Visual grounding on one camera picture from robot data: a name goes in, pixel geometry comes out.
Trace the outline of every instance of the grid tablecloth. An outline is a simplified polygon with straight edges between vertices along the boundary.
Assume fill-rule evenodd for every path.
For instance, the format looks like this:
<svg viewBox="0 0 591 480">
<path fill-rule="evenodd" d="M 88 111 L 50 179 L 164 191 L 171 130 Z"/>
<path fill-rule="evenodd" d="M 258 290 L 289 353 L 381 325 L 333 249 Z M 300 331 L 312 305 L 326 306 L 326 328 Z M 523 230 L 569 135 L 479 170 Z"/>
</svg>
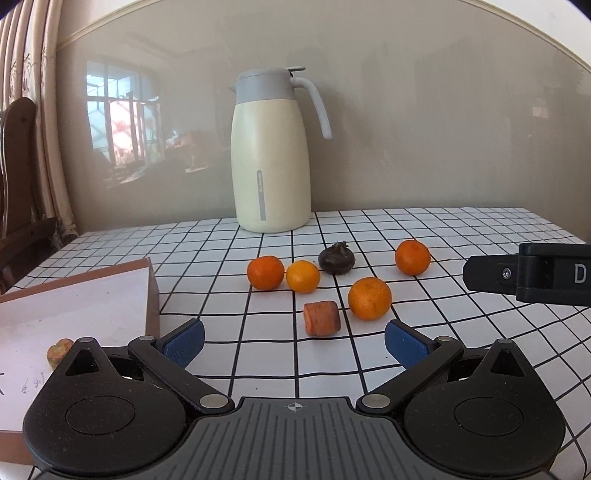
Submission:
<svg viewBox="0 0 591 480">
<path fill-rule="evenodd" d="M 433 257 L 416 278 L 394 266 L 393 250 L 417 238 Z M 354 269 L 333 277 L 322 272 L 319 288 L 293 293 L 252 291 L 248 262 L 275 255 L 285 266 L 317 264 L 326 246 L 346 241 Z M 462 268 L 471 255 L 514 254 L 522 242 L 584 243 L 525 209 L 411 208 L 314 213 L 309 223 L 285 233 L 258 234 L 236 219 L 93 232 L 54 254 L 20 281 L 23 288 L 106 265 L 150 257 L 160 288 L 161 333 L 200 317 L 206 344 L 187 369 L 235 401 L 243 396 L 349 396 L 353 402 L 400 373 L 385 349 L 383 331 L 392 318 L 434 338 L 450 335 L 468 347 L 512 338 L 557 400 L 567 421 L 553 471 L 583 478 L 591 468 L 591 310 L 523 304 L 515 297 L 470 293 Z M 348 309 L 350 286 L 376 276 L 391 287 L 391 312 L 363 322 Z M 342 329 L 311 339 L 304 303 L 334 300 Z"/>
</svg>

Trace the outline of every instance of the dark fruit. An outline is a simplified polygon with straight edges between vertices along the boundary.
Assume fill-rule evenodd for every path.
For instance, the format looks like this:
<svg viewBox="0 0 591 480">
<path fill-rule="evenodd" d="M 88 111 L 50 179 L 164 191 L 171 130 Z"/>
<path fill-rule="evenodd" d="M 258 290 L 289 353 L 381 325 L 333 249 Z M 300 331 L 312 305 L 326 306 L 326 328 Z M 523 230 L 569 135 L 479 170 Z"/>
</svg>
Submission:
<svg viewBox="0 0 591 480">
<path fill-rule="evenodd" d="M 322 250 L 318 255 L 318 265 L 331 275 L 342 275 L 355 265 L 355 255 L 347 247 L 347 242 L 339 242 Z"/>
</svg>

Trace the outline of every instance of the jug handle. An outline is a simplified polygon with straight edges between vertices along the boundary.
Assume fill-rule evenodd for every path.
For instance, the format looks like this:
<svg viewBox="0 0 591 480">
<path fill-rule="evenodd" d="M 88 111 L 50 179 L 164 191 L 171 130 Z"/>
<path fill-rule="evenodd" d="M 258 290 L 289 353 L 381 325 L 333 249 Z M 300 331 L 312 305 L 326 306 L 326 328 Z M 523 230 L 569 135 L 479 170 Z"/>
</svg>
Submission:
<svg viewBox="0 0 591 480">
<path fill-rule="evenodd" d="M 322 98 L 318 93 L 316 85 L 314 85 L 308 79 L 302 77 L 292 77 L 291 84 L 294 87 L 302 87 L 308 90 L 310 96 L 312 97 L 312 103 L 314 104 L 314 108 L 316 108 L 318 120 L 320 120 L 320 129 L 322 130 L 322 136 L 327 140 L 332 140 L 332 131 L 330 129 L 329 116 L 326 113 L 326 107 L 324 107 L 324 102 L 322 101 Z"/>
</svg>

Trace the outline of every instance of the white paper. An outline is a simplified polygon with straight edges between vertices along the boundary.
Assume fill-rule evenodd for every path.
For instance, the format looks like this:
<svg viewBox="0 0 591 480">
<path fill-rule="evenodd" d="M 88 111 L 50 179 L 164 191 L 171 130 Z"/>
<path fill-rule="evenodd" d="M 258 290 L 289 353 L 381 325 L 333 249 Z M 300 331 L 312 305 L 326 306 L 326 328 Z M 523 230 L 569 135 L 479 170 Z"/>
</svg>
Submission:
<svg viewBox="0 0 591 480">
<path fill-rule="evenodd" d="M 0 303 L 0 430 L 22 429 L 51 375 L 51 345 L 90 336 L 125 346 L 145 333 L 147 298 L 143 268 Z"/>
</svg>

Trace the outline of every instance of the dried fruit piece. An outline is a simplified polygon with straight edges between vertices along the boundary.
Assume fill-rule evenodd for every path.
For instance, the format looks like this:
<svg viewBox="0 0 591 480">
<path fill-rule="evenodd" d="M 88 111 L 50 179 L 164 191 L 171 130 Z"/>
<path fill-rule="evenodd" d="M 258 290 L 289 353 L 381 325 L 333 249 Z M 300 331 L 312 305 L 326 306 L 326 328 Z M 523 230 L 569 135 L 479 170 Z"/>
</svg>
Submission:
<svg viewBox="0 0 591 480">
<path fill-rule="evenodd" d="M 60 364 L 63 358 L 66 356 L 66 353 L 70 351 L 74 342 L 69 338 L 63 338 L 59 340 L 55 345 L 51 345 L 47 350 L 47 361 L 51 366 L 52 370 L 55 370 L 56 367 Z"/>
<path fill-rule="evenodd" d="M 340 330 L 339 308 L 332 300 L 304 304 L 306 333 L 312 337 L 326 337 Z"/>
<path fill-rule="evenodd" d="M 318 255 L 318 265 L 331 275 L 343 275 L 355 265 L 355 255 L 347 247 L 347 242 L 338 242 L 322 250 Z"/>
</svg>

